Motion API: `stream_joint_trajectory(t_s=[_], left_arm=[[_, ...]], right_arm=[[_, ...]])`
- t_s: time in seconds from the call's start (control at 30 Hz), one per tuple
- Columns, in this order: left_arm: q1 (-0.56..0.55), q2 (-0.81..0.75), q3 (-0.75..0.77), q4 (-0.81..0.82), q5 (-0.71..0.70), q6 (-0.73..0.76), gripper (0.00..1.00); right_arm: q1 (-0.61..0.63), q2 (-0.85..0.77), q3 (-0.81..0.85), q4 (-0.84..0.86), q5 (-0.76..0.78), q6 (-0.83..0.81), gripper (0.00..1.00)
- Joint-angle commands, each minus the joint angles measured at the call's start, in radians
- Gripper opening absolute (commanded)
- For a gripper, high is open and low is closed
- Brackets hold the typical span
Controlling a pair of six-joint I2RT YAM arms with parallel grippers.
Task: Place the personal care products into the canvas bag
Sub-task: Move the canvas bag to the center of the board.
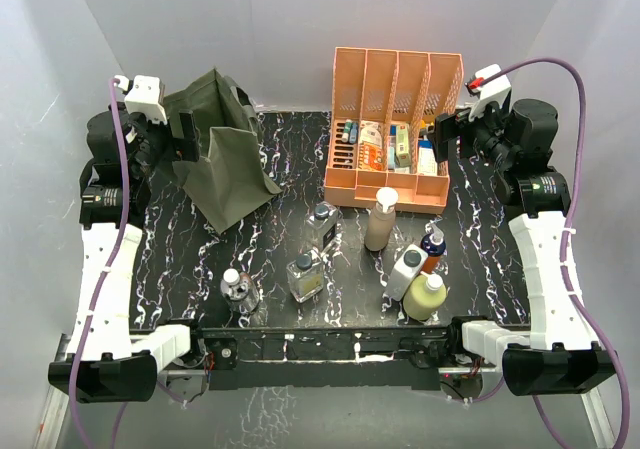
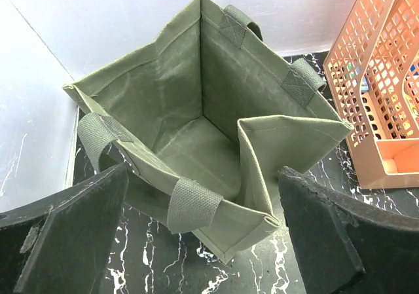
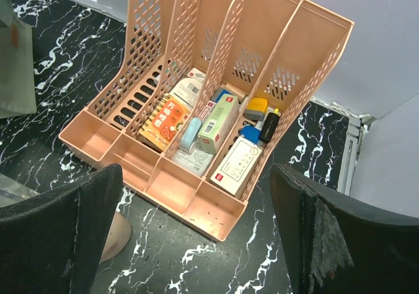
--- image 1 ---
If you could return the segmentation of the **olive green canvas bag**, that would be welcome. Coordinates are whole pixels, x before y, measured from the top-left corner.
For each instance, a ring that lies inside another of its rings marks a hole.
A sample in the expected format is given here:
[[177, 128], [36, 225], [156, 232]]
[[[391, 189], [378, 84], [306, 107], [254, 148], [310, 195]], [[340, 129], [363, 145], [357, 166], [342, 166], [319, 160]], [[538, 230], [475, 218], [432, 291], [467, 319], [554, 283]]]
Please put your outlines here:
[[172, 134], [184, 136], [179, 113], [193, 114], [199, 131], [196, 162], [159, 168], [182, 188], [219, 234], [281, 192], [263, 171], [262, 126], [245, 91], [213, 68], [185, 89], [164, 98]]

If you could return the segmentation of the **small clear bottle white cap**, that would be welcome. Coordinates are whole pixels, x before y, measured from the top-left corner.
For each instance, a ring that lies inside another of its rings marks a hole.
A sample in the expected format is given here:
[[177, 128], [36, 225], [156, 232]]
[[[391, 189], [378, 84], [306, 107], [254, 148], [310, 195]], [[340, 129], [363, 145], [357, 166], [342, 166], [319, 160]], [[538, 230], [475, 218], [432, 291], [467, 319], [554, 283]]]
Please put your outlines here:
[[234, 268], [224, 271], [220, 292], [234, 313], [251, 314], [260, 302], [259, 291], [252, 278], [246, 272]]

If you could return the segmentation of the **clear square bottle black label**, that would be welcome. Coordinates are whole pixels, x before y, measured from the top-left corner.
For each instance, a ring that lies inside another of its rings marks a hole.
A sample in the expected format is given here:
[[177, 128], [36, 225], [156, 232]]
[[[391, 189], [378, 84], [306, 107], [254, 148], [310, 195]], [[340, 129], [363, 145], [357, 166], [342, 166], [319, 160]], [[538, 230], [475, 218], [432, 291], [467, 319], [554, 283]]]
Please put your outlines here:
[[324, 201], [317, 204], [305, 218], [305, 247], [321, 260], [332, 252], [338, 232], [338, 209]]

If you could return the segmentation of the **clear square bottle yellow liquid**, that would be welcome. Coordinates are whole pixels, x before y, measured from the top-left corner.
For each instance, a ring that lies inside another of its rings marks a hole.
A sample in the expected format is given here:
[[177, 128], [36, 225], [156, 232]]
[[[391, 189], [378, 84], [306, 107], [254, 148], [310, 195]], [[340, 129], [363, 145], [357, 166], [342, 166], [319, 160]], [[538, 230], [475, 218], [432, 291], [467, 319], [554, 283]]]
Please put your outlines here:
[[304, 303], [325, 287], [324, 265], [315, 250], [301, 252], [286, 266], [289, 289], [298, 303]]

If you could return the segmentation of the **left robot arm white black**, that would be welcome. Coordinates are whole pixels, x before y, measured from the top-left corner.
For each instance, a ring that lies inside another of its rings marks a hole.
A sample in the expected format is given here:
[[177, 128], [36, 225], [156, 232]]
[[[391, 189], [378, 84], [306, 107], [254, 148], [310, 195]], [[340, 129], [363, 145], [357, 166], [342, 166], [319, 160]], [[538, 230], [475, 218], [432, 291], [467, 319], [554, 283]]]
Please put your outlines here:
[[87, 123], [92, 157], [80, 178], [83, 268], [76, 321], [65, 355], [48, 367], [49, 383], [80, 403], [145, 402], [159, 373], [206, 356], [187, 323], [142, 336], [129, 327], [134, 263], [150, 201], [149, 179], [161, 162], [195, 162], [199, 133], [192, 112], [153, 124], [141, 113], [111, 112]]

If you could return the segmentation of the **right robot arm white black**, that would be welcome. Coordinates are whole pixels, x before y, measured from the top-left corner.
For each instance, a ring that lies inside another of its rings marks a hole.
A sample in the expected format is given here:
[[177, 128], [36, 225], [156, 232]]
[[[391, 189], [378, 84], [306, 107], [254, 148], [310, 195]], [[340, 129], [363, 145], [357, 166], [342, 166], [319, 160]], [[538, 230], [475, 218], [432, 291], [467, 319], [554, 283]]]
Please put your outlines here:
[[516, 396], [583, 394], [615, 373], [611, 356], [573, 304], [578, 289], [566, 287], [562, 277], [575, 264], [561, 246], [568, 238], [568, 184], [549, 164], [557, 131], [552, 105], [522, 99], [491, 102], [479, 117], [469, 109], [441, 114], [429, 135], [439, 162], [458, 141], [461, 157], [479, 155], [492, 164], [493, 191], [511, 216], [530, 304], [528, 332], [481, 316], [454, 318], [446, 354], [460, 366], [483, 358]]

